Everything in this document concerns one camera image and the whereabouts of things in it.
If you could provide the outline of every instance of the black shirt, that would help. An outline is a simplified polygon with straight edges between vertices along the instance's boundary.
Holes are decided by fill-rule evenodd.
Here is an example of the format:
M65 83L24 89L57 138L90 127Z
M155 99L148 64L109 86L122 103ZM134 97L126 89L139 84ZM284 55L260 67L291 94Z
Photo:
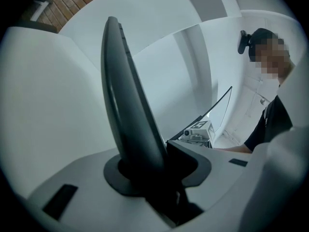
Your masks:
M262 116L245 142L245 145L253 151L261 143L269 143L275 136L283 131L288 131L292 127L292 122L287 114L279 97L265 108Z

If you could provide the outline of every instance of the black rubber base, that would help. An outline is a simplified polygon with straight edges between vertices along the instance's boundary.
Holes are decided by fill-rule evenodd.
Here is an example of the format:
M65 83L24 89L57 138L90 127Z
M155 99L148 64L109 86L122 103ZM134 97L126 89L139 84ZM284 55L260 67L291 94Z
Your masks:
M168 141L168 155L176 178L182 180L184 188L202 184L211 172L211 162L179 144ZM104 177L108 184L125 196L142 197L143 193L130 181L130 170L126 169L120 155L112 157L104 166Z

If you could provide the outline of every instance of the person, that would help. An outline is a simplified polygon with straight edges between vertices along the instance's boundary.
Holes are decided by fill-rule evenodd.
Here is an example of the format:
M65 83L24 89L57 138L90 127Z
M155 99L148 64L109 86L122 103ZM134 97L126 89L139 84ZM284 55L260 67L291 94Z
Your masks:
M252 62L261 63L262 73L277 78L280 85L295 66L284 40L267 29L258 29L252 34L249 40L249 58ZM220 150L252 153L258 144L270 142L275 136L288 131L291 127L289 115L276 96L262 112L254 131L244 144Z

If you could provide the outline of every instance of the small device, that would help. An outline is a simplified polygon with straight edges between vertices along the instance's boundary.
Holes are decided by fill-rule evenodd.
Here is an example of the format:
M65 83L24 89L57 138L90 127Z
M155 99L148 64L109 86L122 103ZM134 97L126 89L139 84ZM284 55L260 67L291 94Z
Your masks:
M210 140L211 145L213 145L213 139L215 137L215 132L211 121L199 121L193 124L190 128L183 131L183 135L180 139L195 141L195 142L207 142Z
M240 31L239 40L238 40L238 53L243 54L245 51L245 48L247 46L250 46L249 40L251 38L250 34L247 34L245 30Z

